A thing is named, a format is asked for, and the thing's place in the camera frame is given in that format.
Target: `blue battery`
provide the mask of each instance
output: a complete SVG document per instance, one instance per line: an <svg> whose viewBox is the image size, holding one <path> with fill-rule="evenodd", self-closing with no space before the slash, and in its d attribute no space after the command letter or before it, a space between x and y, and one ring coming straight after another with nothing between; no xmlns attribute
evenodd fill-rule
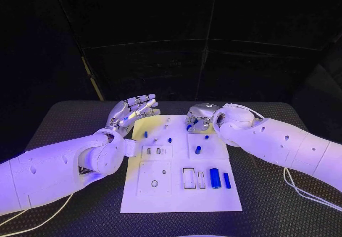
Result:
<svg viewBox="0 0 342 237"><path fill-rule="evenodd" d="M226 181L226 188L229 189L229 188L231 188L231 185L229 185L229 176L228 176L228 173L224 173L224 177L225 177L225 181Z"/></svg>
<svg viewBox="0 0 342 237"><path fill-rule="evenodd" d="M201 146L198 146L198 147L196 147L196 151L195 151L196 154L201 153L201 149L202 149Z"/></svg>
<svg viewBox="0 0 342 237"><path fill-rule="evenodd" d="M209 173L211 173L212 188L219 189L221 188L219 170L209 169Z"/></svg>

